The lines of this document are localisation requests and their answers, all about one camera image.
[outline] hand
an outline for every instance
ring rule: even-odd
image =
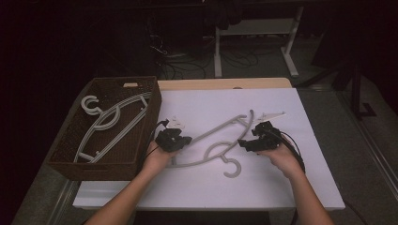
[[[295,174],[303,173],[296,158],[283,143],[281,143],[276,149],[259,151],[257,154],[269,157],[271,163],[278,167],[286,178],[290,179]]]
[[[167,166],[170,158],[174,157],[176,154],[177,151],[172,153],[164,151],[153,141],[146,150],[146,159],[142,171],[149,173],[151,176],[156,176]]]

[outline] gray floor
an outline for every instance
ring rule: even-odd
[[[295,84],[306,81],[323,70],[311,66],[319,38],[298,38],[291,55],[299,76],[291,79],[279,50],[284,41],[282,37],[224,40],[223,77],[286,77]],[[162,78],[170,79],[173,75],[179,79],[201,79],[205,75],[208,79],[214,78],[211,59],[211,54],[201,59],[192,59],[189,56],[174,57],[168,60],[174,67],[163,67]],[[366,117],[359,123],[345,103],[349,100],[350,89],[347,88],[344,92],[331,90],[329,85],[332,78],[333,76],[327,77],[313,88],[298,90],[340,192],[354,208],[346,207],[345,210],[333,211],[330,214],[336,224],[363,224],[354,210],[358,211],[368,224],[397,224],[397,198],[391,190],[390,183],[386,182],[388,176],[384,175],[382,168],[375,163],[375,154],[372,153],[372,149],[376,147],[385,156],[391,170],[398,173],[398,141],[394,138],[398,134],[397,115],[384,102],[377,88],[368,80],[362,79],[361,99],[371,104],[377,117]],[[364,139],[361,128],[367,130],[366,134],[374,140],[374,146],[370,147]],[[70,190],[71,194],[59,196],[63,187]],[[76,187],[77,183],[66,181],[57,172],[43,165],[13,224],[80,224],[93,212],[71,206]],[[270,212],[271,224],[289,224],[292,216],[293,211]]]

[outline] table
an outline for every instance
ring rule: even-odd
[[[184,83],[191,90],[181,90]],[[223,83],[223,90],[215,90],[217,85],[196,85],[198,83]],[[249,115],[250,109],[254,110],[254,118],[261,113],[285,112],[283,117],[271,120],[271,123],[289,133],[298,143],[307,167],[307,176],[324,206],[328,210],[344,208],[297,91],[291,88],[287,79],[159,81],[159,84],[163,98],[160,120],[176,116],[185,125],[182,135],[186,136],[197,137],[239,113]],[[231,87],[246,89],[229,89]],[[176,157],[176,162],[184,164],[198,161],[203,155],[203,149],[219,140],[233,142],[241,130],[242,125],[239,123],[228,125],[222,132],[215,133],[214,137],[208,137],[209,140],[184,148]],[[254,137],[249,132],[244,139]],[[238,146],[224,156],[230,160],[229,163],[223,163],[220,157],[197,166],[164,170],[151,183],[137,209],[270,211],[295,207],[288,180],[268,159],[247,153]],[[84,209],[101,207],[127,183],[84,181],[73,205]]]

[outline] dark background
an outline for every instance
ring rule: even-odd
[[[149,45],[159,43],[150,34],[162,36],[170,48],[198,51],[202,36],[214,30],[203,24],[202,8],[98,13],[72,1],[6,0],[0,10],[2,224],[14,218],[69,107],[89,81],[156,76],[160,55]],[[257,12],[248,15],[261,17]],[[362,73],[398,112],[395,13],[388,1],[312,6],[299,32],[319,36],[327,30],[314,59],[324,68],[355,50]]]

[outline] person's right hand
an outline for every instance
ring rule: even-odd
[[[269,157],[271,163],[278,167],[287,178],[292,178],[297,173],[303,173],[293,153],[281,143],[276,149],[256,152],[257,155]]]

